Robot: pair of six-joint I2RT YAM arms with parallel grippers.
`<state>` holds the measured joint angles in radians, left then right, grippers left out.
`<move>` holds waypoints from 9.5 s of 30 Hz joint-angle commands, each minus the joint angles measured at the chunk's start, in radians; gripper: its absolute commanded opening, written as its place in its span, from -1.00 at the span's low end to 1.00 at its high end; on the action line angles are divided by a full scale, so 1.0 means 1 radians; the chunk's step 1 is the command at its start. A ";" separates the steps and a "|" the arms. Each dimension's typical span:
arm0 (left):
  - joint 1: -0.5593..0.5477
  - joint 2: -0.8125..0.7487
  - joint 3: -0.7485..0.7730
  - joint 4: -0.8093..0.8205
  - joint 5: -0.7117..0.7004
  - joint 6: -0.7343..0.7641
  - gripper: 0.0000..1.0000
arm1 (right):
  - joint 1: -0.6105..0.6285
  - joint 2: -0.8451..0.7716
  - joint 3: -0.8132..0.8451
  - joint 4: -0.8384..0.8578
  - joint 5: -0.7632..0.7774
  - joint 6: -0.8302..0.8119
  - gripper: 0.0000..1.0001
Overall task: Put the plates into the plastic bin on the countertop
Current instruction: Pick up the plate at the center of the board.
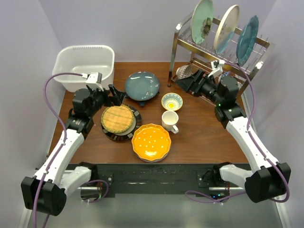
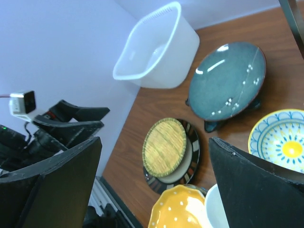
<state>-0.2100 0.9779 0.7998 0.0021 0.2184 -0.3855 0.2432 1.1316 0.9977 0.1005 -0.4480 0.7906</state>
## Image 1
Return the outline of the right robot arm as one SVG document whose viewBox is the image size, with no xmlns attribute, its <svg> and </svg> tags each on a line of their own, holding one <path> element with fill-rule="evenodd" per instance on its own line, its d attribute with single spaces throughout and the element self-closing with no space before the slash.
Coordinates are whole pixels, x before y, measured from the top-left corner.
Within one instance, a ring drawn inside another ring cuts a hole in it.
<svg viewBox="0 0 304 228">
<path fill-rule="evenodd" d="M 202 179 L 218 187 L 233 183 L 243 188 L 254 203 L 269 199 L 280 202 L 278 197 L 281 195 L 285 196 L 282 202 L 286 202 L 290 196 L 291 168 L 287 163 L 280 163 L 252 129 L 251 119 L 237 102 L 237 80 L 224 76 L 216 83 L 214 76 L 198 70 L 189 78 L 176 80 L 176 84 L 185 92 L 192 92 L 195 97 L 203 96 L 215 105 L 217 120 L 238 143 L 251 168 L 247 171 L 224 162 L 214 165 L 202 175 Z"/>
</svg>

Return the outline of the orange dotted scalloped plate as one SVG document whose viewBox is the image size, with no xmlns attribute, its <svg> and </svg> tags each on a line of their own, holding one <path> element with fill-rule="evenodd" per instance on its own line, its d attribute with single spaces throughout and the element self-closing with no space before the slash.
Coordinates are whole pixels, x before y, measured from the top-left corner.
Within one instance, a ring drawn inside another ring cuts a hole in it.
<svg viewBox="0 0 304 228">
<path fill-rule="evenodd" d="M 133 151 L 141 160 L 158 162 L 168 155 L 171 138 L 161 125 L 146 124 L 134 132 L 132 146 Z"/>
</svg>

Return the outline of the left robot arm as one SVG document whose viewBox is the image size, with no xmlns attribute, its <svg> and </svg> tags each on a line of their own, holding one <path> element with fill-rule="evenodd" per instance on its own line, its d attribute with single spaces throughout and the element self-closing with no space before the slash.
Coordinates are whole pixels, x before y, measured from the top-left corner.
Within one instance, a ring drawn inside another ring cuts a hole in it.
<svg viewBox="0 0 304 228">
<path fill-rule="evenodd" d="M 87 86 L 74 93 L 73 107 L 69 110 L 67 122 L 53 152 L 33 177 L 25 177 L 21 182 L 27 209 L 57 216 L 68 196 L 78 187 L 97 184 L 99 176 L 95 164 L 81 162 L 70 174 L 63 174 L 91 131 L 93 116 L 103 106 L 120 106 L 125 96 L 125 92 L 118 91 L 113 85 L 103 90 Z"/>
</svg>

